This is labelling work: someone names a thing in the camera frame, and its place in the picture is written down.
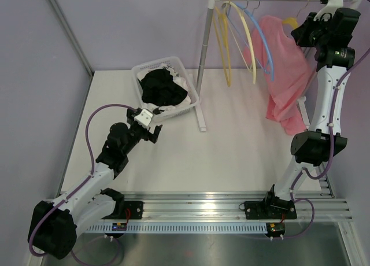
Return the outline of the yellow hanger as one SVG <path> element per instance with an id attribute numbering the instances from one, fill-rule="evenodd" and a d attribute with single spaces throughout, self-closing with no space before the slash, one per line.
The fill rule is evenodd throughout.
<path id="1" fill-rule="evenodd" d="M 216 17 L 213 16 L 212 23 L 214 26 L 217 43 L 219 46 L 219 52 L 221 62 L 223 65 L 225 81 L 227 86 L 230 87 L 232 82 L 232 73 L 231 73 L 230 49 L 228 45 L 227 16 L 225 12 L 220 11 L 220 9 L 217 6 L 214 7 L 214 11 L 216 12 L 217 20 Z"/>
<path id="2" fill-rule="evenodd" d="M 304 10 L 306 9 L 306 7 L 309 5 L 309 1 L 310 0 L 306 0 L 306 4 L 305 6 L 303 6 L 302 8 L 300 8 L 300 10 L 297 12 L 296 16 L 295 17 L 288 17 L 284 20 L 282 20 L 282 24 L 283 25 L 288 25 L 290 26 L 292 29 L 297 29 L 299 27 L 299 24 L 298 24 L 298 17 L 299 17 L 299 14 Z"/>

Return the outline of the yellow hanger back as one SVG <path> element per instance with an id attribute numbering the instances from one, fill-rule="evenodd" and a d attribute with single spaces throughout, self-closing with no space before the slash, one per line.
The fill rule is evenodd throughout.
<path id="1" fill-rule="evenodd" d="M 282 24 L 283 25 L 288 25 L 290 26 L 292 29 L 297 29 L 299 27 L 299 24 L 298 24 L 298 17 L 299 17 L 299 14 L 304 10 L 306 9 L 306 7 L 309 5 L 309 1 L 310 0 L 306 0 L 306 4 L 305 6 L 303 6 L 302 8 L 300 8 L 300 10 L 297 12 L 296 16 L 295 17 L 288 17 L 284 20 L 282 20 Z"/>

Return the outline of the green and white t shirt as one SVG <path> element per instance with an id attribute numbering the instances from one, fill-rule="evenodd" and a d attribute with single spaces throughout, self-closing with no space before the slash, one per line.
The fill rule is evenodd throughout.
<path id="1" fill-rule="evenodd" d="M 160 63 L 158 65 L 149 67 L 149 68 L 143 68 L 139 70 L 135 77 L 139 80 L 142 80 L 149 72 L 156 70 L 156 69 L 165 69 L 167 70 L 173 77 L 179 77 L 179 73 L 175 70 L 175 68 L 169 64 L 166 63 Z"/>

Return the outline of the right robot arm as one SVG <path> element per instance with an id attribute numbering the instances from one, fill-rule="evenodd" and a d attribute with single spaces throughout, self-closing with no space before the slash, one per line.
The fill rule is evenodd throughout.
<path id="1" fill-rule="evenodd" d="M 291 35 L 301 47 L 314 47 L 318 91 L 313 119 L 308 130 L 296 134 L 291 143 L 292 160 L 282 179 L 262 201 L 263 219 L 296 219 L 293 194 L 305 178 L 320 179 L 316 169 L 329 167 L 347 144 L 341 135 L 341 108 L 345 85 L 354 69 L 355 51 L 349 47 L 360 12 L 337 8 L 332 13 L 309 13 Z"/>

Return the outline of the yellow hanger front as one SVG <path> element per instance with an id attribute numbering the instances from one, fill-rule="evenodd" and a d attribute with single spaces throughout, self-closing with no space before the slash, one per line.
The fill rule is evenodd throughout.
<path id="1" fill-rule="evenodd" d="M 219 52 L 221 62 L 223 65 L 225 81 L 227 86 L 230 87 L 232 82 L 232 73 L 231 73 L 230 49 L 228 45 L 227 16 L 225 12 L 220 11 L 220 9 L 217 6 L 214 7 L 214 11 L 216 12 L 217 20 L 216 17 L 213 16 L 212 23 L 214 26 L 217 43 L 219 46 Z"/>

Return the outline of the white printed t shirt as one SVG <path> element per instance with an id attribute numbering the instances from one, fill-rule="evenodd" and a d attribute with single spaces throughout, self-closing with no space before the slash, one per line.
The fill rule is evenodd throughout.
<path id="1" fill-rule="evenodd" d="M 155 114 L 169 112 L 191 103 L 185 79 L 173 76 L 166 69 L 150 71 L 139 82 L 143 108 Z"/>

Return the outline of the pink t shirt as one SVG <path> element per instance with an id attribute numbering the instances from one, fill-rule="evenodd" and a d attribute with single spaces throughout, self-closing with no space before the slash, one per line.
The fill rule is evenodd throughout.
<path id="1" fill-rule="evenodd" d="M 284 32 L 282 19 L 263 16 L 258 22 L 271 52 L 274 80 L 264 74 L 268 85 L 268 106 L 265 117 L 281 124 L 287 135 L 306 130 L 297 100 L 309 83 L 312 73 L 302 50 Z"/>

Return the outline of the cream plastic hanger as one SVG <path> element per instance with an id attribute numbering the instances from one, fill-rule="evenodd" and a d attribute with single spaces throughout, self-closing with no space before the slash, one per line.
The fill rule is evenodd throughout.
<path id="1" fill-rule="evenodd" d="M 240 17 L 240 20 L 243 24 L 243 27 L 244 27 L 244 30 L 245 30 L 245 34 L 246 34 L 246 37 L 247 37 L 247 46 L 250 50 L 250 58 L 251 58 L 251 69 L 250 67 L 248 66 L 243 54 L 242 54 L 242 51 L 241 51 L 241 48 L 239 47 L 238 45 L 238 42 L 237 42 L 237 39 L 232 31 L 232 29 L 230 28 L 229 26 L 229 19 L 227 19 L 227 23 L 228 23 L 228 29 L 230 29 L 231 31 L 231 34 L 232 34 L 232 37 L 234 38 L 234 41 L 239 49 L 239 52 L 240 52 L 240 55 L 246 65 L 246 68 L 249 70 L 249 72 L 251 72 L 253 74 L 253 83 L 255 84 L 256 83 L 256 78 L 257 78 L 257 67 L 256 67 L 256 59 L 255 59 L 255 54 L 254 54 L 254 47 L 253 47 L 253 42 L 252 42 L 252 39 L 251 39 L 251 34 L 250 34 L 250 31 L 249 31 L 249 28 L 248 28 L 248 25 L 246 23 L 246 20 L 244 18 L 244 15 L 242 14 L 242 10 L 240 8 L 238 8 L 233 2 L 231 2 L 230 0 L 228 0 L 227 2 L 224 2 L 223 3 L 223 6 L 227 6 L 228 8 L 231 8 L 233 7 L 237 13 L 239 14 L 239 17 Z"/>

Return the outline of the light blue hanger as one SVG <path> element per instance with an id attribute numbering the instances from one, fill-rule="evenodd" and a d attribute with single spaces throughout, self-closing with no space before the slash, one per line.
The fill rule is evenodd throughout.
<path id="1" fill-rule="evenodd" d="M 243 8 L 241 7 L 241 5 L 238 5 L 236 3 L 234 3 L 238 8 L 240 8 L 242 10 L 242 14 L 244 15 L 244 18 L 245 16 L 247 16 L 251 22 L 254 24 L 254 29 L 257 31 L 257 34 L 259 35 L 259 38 L 261 39 L 262 41 L 262 49 L 265 50 L 265 53 L 267 54 L 267 63 L 265 65 L 262 64 L 262 61 L 261 59 L 257 58 L 256 54 L 257 54 L 257 49 L 254 47 L 254 43 L 253 43 L 253 47 L 254 47 L 254 54 L 255 54 L 255 59 L 256 59 L 256 67 L 257 69 L 262 69 L 264 71 L 264 73 L 266 73 L 267 75 L 270 76 L 271 78 L 271 82 L 274 82 L 275 81 L 275 65 L 274 65 L 274 61 L 273 61 L 273 58 L 272 58 L 272 53 L 271 53 L 271 50 L 269 48 L 269 45 L 268 45 L 268 42 L 267 42 L 267 39 L 262 31 L 262 28 L 261 26 L 259 25 L 259 23 L 257 22 L 257 20 L 255 19 L 254 15 L 249 12 L 247 10 L 247 8 Z M 249 55 L 250 55 L 250 50 L 247 46 L 247 37 L 246 37 L 246 34 L 242 35 L 242 31 L 238 29 L 238 27 L 233 23 L 233 21 L 230 19 L 230 13 L 231 13 L 231 9 L 233 9 L 234 11 L 236 11 L 233 7 L 231 8 L 227 8 L 227 19 L 229 19 L 230 23 L 229 23 L 229 26 L 231 26 L 230 28 L 232 29 L 236 39 L 237 39 L 237 42 L 238 42 L 238 45 L 239 45 L 239 42 L 243 42 L 243 44 L 245 45 L 245 48 L 248 49 L 249 51 Z M 251 69 L 251 58 L 250 58 L 250 62 L 247 62 L 248 66 L 250 67 Z"/>

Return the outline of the black t shirt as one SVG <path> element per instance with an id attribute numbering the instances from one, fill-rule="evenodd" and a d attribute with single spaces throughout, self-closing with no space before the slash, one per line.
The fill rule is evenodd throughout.
<path id="1" fill-rule="evenodd" d="M 176 84 L 165 69 L 149 72 L 141 81 L 142 101 L 157 106 L 176 106 L 186 99 L 188 92 Z"/>

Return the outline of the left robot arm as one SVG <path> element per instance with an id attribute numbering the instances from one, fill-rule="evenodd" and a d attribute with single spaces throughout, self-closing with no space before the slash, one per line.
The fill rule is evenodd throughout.
<path id="1" fill-rule="evenodd" d="M 91 156 L 91 170 L 67 192 L 50 202 L 40 201 L 32 213 L 28 233 L 29 252 L 62 259 L 73 249 L 78 237 L 96 221 L 124 214 L 124 194 L 108 188 L 128 164 L 128 154 L 140 142 L 156 143 L 162 127 L 153 132 L 154 113 L 148 109 L 127 109 L 127 121 L 113 124 L 101 153 Z"/>

